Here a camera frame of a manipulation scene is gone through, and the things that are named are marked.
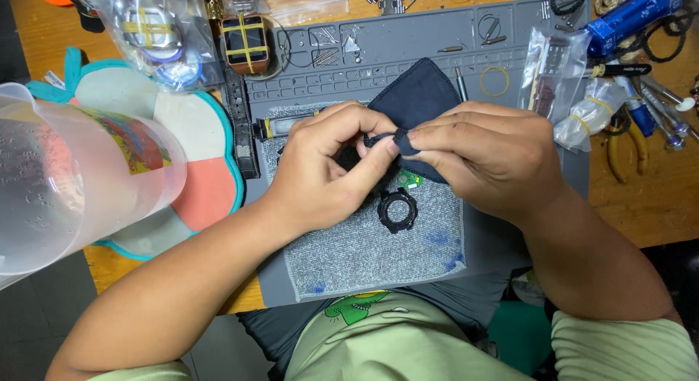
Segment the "left hand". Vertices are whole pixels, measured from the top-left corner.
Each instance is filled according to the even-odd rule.
[[[298,236],[336,225],[362,205],[399,152],[393,137],[385,137],[367,150],[363,134],[396,129],[386,115],[358,101],[328,107],[316,117],[296,122],[262,199]],[[347,144],[357,147],[362,156],[350,171],[334,160]]]

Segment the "plastic pitcher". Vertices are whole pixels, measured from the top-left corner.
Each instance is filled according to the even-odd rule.
[[[186,177],[182,147],[152,120],[0,85],[0,280],[157,212]]]

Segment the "hand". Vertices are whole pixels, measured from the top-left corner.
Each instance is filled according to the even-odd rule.
[[[364,133],[392,133],[397,127],[384,114],[357,101],[323,110],[292,126],[274,180],[263,198],[300,236],[330,228],[354,213],[398,155],[393,137],[370,151]],[[335,158],[347,144],[360,150],[362,160],[345,171]]]
[[[532,111],[468,101],[407,134],[413,157],[432,165],[478,210],[517,225],[566,187],[553,126]]]

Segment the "floor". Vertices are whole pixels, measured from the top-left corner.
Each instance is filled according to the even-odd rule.
[[[58,347],[96,296],[82,251],[0,291],[0,380],[43,380]],[[232,314],[216,317],[182,360],[198,381],[262,381],[271,367]]]

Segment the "yellow-handled pliers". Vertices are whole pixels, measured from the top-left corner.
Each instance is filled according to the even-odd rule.
[[[623,113],[619,111],[612,116],[609,129],[603,131],[609,136],[607,140],[607,161],[609,162],[609,168],[612,170],[612,174],[616,177],[616,180],[621,184],[628,181],[628,175],[624,173],[619,164],[619,135],[628,132],[633,143],[636,145],[636,151],[638,153],[636,171],[638,171],[638,174],[643,175],[648,169],[648,147],[646,146],[646,139],[643,133],[641,133],[641,129],[636,126],[636,123],[626,114],[625,107],[623,109]]]

